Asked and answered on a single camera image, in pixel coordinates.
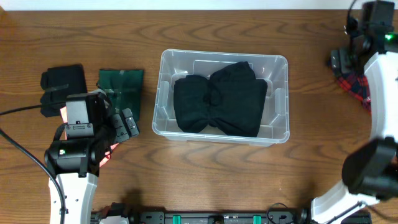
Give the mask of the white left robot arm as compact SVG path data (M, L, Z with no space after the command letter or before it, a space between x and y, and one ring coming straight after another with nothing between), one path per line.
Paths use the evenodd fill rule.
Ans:
M51 223L89 223L100 163L116 142L116 128L103 93L69 95L67 122L45 152L50 172Z

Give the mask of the black garment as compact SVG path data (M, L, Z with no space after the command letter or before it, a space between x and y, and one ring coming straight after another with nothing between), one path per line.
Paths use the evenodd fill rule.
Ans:
M218 128L228 136L255 138L260 129L268 84L248 62L222 68L206 78L187 75L175 82L174 111L185 133Z

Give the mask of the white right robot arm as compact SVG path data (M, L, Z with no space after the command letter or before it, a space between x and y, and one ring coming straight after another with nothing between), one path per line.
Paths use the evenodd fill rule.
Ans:
M341 75L367 81L372 130L350 155L341 180L292 215L293 223L341 223L365 206L397 196L397 34L360 30L331 54ZM270 146L290 136L288 62L280 55L163 52L152 129L174 140Z

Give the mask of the red plaid shirt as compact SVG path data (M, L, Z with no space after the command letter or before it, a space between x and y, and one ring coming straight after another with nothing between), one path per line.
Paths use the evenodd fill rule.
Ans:
M336 72L330 59L328 60L328 66L332 69L337 84L352 97L359 100L362 107L371 114L371 98L368 79L363 74L341 74L340 72Z

